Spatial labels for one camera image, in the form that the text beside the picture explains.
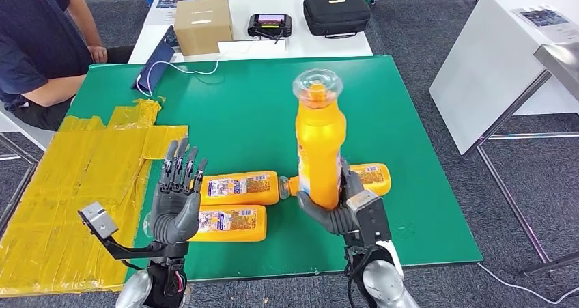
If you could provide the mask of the person's left hand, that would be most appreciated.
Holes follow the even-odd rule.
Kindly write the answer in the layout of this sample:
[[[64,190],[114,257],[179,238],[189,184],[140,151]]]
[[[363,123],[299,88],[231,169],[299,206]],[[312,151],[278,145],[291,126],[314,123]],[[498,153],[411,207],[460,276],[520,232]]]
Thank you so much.
[[[95,64],[105,64],[108,61],[108,53],[105,47],[98,45],[89,45],[87,48]]]

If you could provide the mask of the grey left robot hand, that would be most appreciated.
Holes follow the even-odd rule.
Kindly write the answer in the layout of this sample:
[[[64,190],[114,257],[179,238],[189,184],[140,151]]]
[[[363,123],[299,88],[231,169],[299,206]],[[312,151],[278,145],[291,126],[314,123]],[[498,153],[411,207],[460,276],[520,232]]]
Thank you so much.
[[[150,232],[163,244],[177,244],[192,238],[199,229],[201,185],[207,159],[198,165],[197,147],[188,138],[173,140],[167,150],[153,196]]]

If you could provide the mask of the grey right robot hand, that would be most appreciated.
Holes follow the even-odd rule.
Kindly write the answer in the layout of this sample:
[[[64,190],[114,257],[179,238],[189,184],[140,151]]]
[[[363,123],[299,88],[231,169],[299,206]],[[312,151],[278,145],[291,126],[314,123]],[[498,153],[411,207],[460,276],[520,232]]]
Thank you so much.
[[[359,230],[359,226],[356,224],[346,201],[364,191],[359,175],[350,169],[350,164],[345,158],[341,158],[341,164],[339,204],[334,209],[326,209],[317,205],[305,191],[296,193],[302,211],[317,221],[326,231],[334,235],[346,235]]]

